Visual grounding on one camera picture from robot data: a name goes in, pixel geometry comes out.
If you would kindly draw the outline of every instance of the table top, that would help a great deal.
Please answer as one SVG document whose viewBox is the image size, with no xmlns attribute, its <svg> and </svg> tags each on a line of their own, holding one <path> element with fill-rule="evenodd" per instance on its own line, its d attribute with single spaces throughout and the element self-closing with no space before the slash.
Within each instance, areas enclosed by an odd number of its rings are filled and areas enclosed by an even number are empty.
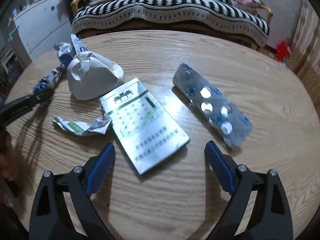
<svg viewBox="0 0 320 240">
<path fill-rule="evenodd" d="M 111 129 L 106 135 L 85 138 L 52 126 L 52 115 L 87 122 L 101 116 L 99 98 L 78 101 L 71 96 L 66 79 L 62 80 L 47 109 L 36 108 L 8 126 L 25 159 L 22 193 L 14 209 L 27 229 L 43 172 L 69 172 L 109 142 L 116 148 L 115 164 L 92 202 L 116 238 L 205 238 L 230 198 L 204 158 L 205 144 L 214 140 L 223 153 L 251 171 L 278 171 L 290 204 L 294 236 L 299 235 L 320 202 L 320 125 L 310 97 L 290 70 L 252 49 L 193 33 L 131 31 L 83 42 L 121 65 L 126 82 L 138 77 L 190 142 L 138 177 Z M 253 130 L 240 149 L 227 148 L 202 115 L 172 89 L 173 75 L 182 62 L 216 86 L 252 122 Z M 28 94 L 57 66 L 55 51 L 41 56 L 24 71 L 7 101 Z M 252 193 L 238 233 L 247 225 L 254 200 Z M 68 194 L 66 201 L 82 232 Z"/>
</svg>

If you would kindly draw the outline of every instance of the white cabinet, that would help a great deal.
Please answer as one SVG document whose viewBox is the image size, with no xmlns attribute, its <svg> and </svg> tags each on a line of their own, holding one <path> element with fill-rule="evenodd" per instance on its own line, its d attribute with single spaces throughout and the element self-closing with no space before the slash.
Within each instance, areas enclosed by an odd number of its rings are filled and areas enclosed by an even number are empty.
<svg viewBox="0 0 320 240">
<path fill-rule="evenodd" d="M 58 42 L 70 42 L 71 25 L 62 0 L 42 0 L 15 17 L 12 44 L 26 66 Z"/>
</svg>

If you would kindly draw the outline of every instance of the blue gripper pad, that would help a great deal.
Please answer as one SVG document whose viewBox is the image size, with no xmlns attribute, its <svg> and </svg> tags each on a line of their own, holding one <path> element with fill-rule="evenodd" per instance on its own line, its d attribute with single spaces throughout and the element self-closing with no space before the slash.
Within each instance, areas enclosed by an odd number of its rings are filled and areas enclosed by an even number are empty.
<svg viewBox="0 0 320 240">
<path fill-rule="evenodd" d="M 206 144 L 204 155 L 216 174 L 222 189 L 232 195 L 236 190 L 233 184 L 233 174 L 211 142 Z"/>
<path fill-rule="evenodd" d="M 100 185 L 108 173 L 114 159 L 116 157 L 115 147 L 110 144 L 107 149 L 102 153 L 100 159 L 90 172 L 87 179 L 86 193 L 90 197 L 93 193 L 96 193 L 100 188 Z"/>
</svg>

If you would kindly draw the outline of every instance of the red object on floor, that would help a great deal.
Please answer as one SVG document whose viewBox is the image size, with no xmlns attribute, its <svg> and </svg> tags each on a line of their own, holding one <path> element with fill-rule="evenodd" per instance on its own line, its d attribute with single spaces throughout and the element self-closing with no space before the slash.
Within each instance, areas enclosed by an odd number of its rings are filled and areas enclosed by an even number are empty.
<svg viewBox="0 0 320 240">
<path fill-rule="evenodd" d="M 287 45 L 285 41 L 282 41 L 277 46 L 277 54 L 276 54 L 277 59 L 283 62 L 285 59 L 288 59 L 290 55 L 291 55 L 290 47 Z"/>
</svg>

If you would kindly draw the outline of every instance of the curtain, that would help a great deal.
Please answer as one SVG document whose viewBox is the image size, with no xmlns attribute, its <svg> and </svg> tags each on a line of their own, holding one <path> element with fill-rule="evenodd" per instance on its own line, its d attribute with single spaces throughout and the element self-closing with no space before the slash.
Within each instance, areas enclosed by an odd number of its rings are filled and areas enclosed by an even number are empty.
<svg viewBox="0 0 320 240">
<path fill-rule="evenodd" d="M 320 19 L 303 0 L 287 67 L 301 80 L 320 117 Z"/>
</svg>

